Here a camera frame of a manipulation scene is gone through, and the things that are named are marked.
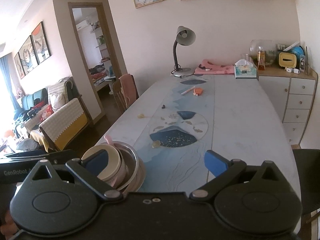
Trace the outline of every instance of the human hand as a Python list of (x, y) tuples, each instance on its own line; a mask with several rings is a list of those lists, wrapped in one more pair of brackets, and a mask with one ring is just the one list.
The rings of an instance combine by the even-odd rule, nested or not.
[(0, 232), (5, 236), (5, 239), (8, 240), (18, 231), (18, 227), (14, 223), (9, 210), (4, 216), (4, 221), (5, 224), (0, 226)]

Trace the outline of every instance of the lamp neck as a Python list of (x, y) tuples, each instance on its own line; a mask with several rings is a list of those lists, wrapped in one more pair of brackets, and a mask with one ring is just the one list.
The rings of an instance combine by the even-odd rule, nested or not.
[(177, 45), (178, 45), (178, 42), (176, 40), (173, 45), (173, 60), (174, 60), (174, 70), (175, 71), (179, 70), (178, 59), (177, 59)]

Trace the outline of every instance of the lamp base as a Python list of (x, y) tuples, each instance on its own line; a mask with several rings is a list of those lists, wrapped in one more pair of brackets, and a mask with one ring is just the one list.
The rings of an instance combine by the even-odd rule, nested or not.
[(191, 76), (195, 73), (194, 69), (185, 67), (185, 68), (180, 68), (178, 71), (174, 71), (173, 75), (176, 77), (181, 77), (181, 76)]

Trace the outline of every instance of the curtain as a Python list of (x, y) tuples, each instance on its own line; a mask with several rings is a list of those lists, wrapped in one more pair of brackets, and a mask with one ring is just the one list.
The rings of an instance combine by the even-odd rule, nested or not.
[(4, 82), (5, 82), (5, 85), (7, 87), (8, 93), (10, 95), (10, 99), (11, 99), (13, 108), (15, 110), (20, 109), (21, 107), (19, 106), (16, 98), (14, 97), (14, 94), (12, 93), (12, 86), (11, 86), (11, 79), (10, 79), (7, 55), (2, 57), (2, 58), (0, 58), (0, 70), (2, 72), (2, 75), (3, 75), (3, 78), (4, 78)]

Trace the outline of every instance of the tissue box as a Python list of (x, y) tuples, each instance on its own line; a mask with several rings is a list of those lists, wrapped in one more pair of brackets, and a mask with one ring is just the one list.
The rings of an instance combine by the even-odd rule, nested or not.
[(257, 78), (257, 69), (255, 66), (235, 66), (236, 78)]

